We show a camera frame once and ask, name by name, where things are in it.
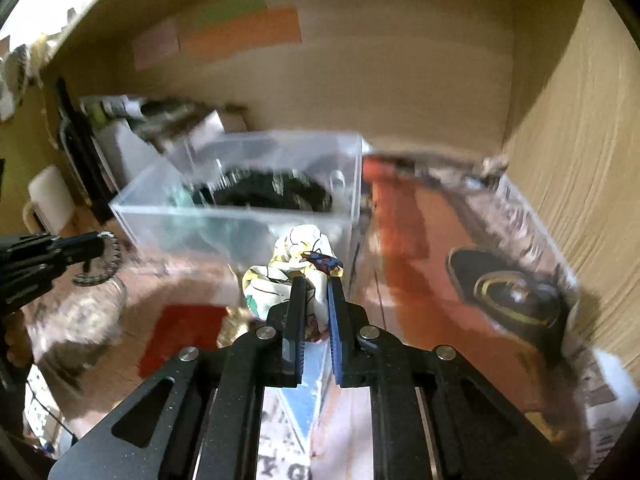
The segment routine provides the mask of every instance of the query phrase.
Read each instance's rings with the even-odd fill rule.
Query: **red cloth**
[[[226,310],[214,305],[169,305],[164,308],[138,364],[146,378],[184,346],[216,350],[216,339]]]

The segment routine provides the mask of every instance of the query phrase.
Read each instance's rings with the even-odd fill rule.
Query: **black mechanical device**
[[[572,466],[452,347],[371,326],[331,278],[337,384],[369,386],[376,480],[568,480]],[[51,470],[50,480],[255,478],[266,386],[301,381],[306,281],[266,325],[218,351],[184,348]]]

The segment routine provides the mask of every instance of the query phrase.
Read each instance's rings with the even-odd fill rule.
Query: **orange paper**
[[[237,52],[283,43],[301,43],[295,7],[255,12],[180,38],[180,47],[202,61],[216,61]]]

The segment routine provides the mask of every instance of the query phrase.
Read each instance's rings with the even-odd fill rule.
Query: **metal screw head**
[[[180,350],[178,357],[180,358],[180,361],[193,361],[199,354],[200,351],[195,346],[185,346]]]
[[[276,329],[273,326],[261,326],[258,330],[255,331],[255,335],[258,336],[258,339],[271,339],[276,335]]]
[[[449,345],[440,345],[436,348],[436,355],[443,361],[451,361],[456,356],[456,351]]]
[[[360,329],[360,336],[364,339],[375,339],[380,335],[380,330],[377,326],[367,325]]]

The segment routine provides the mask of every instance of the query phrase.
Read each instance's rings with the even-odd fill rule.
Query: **colored paper on wall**
[[[178,28],[181,34],[191,34],[262,10],[267,10],[265,0],[205,0],[181,13]]]
[[[298,10],[278,7],[219,23],[180,40],[183,49],[200,61],[284,43],[301,43]]]
[[[146,30],[133,40],[133,61],[136,70],[144,70],[180,52],[178,29],[173,18]]]

